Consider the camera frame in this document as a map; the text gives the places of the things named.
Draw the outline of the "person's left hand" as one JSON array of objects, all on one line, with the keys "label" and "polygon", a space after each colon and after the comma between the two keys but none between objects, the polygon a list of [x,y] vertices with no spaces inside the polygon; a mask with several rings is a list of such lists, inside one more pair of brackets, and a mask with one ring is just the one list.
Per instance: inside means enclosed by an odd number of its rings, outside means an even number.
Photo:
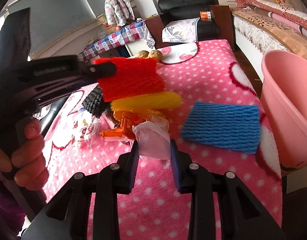
[{"label": "person's left hand", "polygon": [[30,191],[42,189],[49,177],[42,153],[44,138],[40,131],[40,122],[32,118],[24,129],[27,141],[10,158],[0,149],[0,172],[9,173],[13,167],[18,168],[14,176],[16,184]]}]

